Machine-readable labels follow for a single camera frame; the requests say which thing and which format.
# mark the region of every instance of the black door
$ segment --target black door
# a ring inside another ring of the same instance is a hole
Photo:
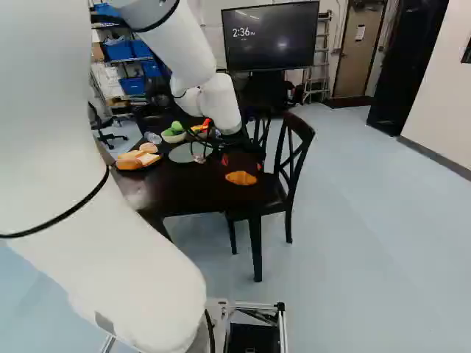
[[[400,0],[368,120],[388,135],[403,130],[427,69],[448,0]]]

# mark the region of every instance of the table leg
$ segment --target table leg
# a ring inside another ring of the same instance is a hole
[[[262,218],[254,215],[249,218],[250,242],[252,243],[253,270],[255,282],[262,282]]]

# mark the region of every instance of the ladder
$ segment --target ladder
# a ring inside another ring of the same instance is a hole
[[[314,64],[309,68],[305,68],[302,73],[302,81],[304,83],[304,93],[302,95],[302,103],[304,104],[309,98],[311,103],[311,95],[321,93],[321,100],[324,101],[330,96],[329,89],[329,26],[332,19],[332,11],[320,13],[318,19],[319,27],[324,27],[324,32],[317,33],[318,38],[322,38],[322,47],[316,48],[314,52]]]

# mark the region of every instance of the baseboard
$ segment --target baseboard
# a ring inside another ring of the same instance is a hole
[[[373,98],[370,96],[346,97],[346,98],[331,98],[324,101],[324,104],[332,109],[347,108],[347,107],[362,107],[364,105],[371,105]]]
[[[459,165],[458,163],[453,162],[452,160],[449,160],[448,158],[442,156],[440,153],[436,153],[432,151],[431,149],[428,149],[427,147],[424,147],[421,144],[414,142],[412,140],[409,140],[408,138],[405,138],[403,136],[399,136],[397,138],[397,141],[402,143],[404,146],[407,146],[410,149],[413,149],[414,151],[417,151],[420,154],[423,154],[424,156],[430,158],[431,160],[437,162],[438,164],[443,165],[445,168],[448,168],[451,171],[454,171],[460,177],[463,177],[466,180],[471,182],[471,170],[470,169],[465,168],[464,166]]]

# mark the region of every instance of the tv stand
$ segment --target tv stand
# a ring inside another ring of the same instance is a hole
[[[242,90],[245,107],[271,107],[275,111],[286,109],[287,87],[285,71],[254,71]]]

